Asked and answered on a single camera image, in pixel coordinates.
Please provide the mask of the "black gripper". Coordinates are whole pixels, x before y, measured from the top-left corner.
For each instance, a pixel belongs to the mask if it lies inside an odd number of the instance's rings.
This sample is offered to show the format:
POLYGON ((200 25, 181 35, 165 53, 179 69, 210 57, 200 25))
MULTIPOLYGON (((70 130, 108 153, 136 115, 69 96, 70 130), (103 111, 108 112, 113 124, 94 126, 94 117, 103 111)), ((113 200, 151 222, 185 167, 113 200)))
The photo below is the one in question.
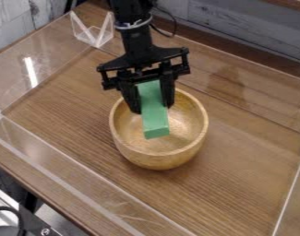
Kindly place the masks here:
POLYGON ((153 43, 151 18, 135 22, 116 21, 124 55, 99 65, 104 89, 121 90, 132 112, 141 113, 137 84, 160 80, 164 104, 175 104, 176 80, 191 73, 187 47, 161 47, 153 43))

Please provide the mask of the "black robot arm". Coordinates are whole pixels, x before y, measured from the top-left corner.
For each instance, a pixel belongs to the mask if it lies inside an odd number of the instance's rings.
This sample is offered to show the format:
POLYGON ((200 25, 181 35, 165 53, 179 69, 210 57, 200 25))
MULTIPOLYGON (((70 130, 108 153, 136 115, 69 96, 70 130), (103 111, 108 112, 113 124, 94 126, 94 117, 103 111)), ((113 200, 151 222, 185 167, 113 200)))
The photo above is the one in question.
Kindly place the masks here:
POLYGON ((115 13, 115 28, 120 32, 125 54, 100 64, 105 90, 117 89, 131 111, 141 113, 140 84, 159 81, 163 103, 171 108, 176 97, 176 80, 191 73, 187 47, 165 48, 153 43, 152 9, 157 0, 108 0, 115 13))

